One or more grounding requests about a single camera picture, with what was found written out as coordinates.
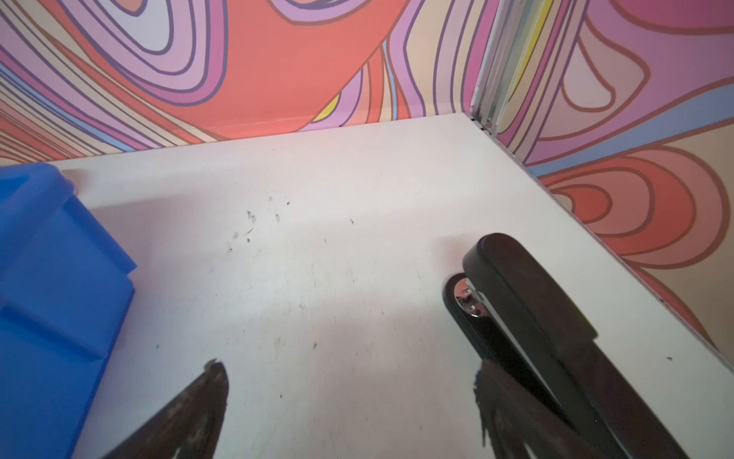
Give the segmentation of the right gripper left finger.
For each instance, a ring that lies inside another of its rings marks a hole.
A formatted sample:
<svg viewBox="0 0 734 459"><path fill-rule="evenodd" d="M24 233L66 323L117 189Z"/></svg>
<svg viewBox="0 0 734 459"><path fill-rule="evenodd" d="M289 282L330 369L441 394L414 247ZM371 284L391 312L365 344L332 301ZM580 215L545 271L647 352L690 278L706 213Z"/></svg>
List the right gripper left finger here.
<svg viewBox="0 0 734 459"><path fill-rule="evenodd" d="M211 458L225 420L229 378L221 361L204 372L160 409L107 458Z"/></svg>

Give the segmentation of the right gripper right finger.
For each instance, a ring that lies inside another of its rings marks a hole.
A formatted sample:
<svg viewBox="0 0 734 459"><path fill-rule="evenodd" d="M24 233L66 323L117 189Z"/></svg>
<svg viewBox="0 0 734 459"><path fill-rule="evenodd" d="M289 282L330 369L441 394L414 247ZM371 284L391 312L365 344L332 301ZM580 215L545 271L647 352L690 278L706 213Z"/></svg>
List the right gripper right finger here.
<svg viewBox="0 0 734 459"><path fill-rule="evenodd" d="M497 363L483 361L474 394L483 444L491 445L496 458L600 457Z"/></svg>

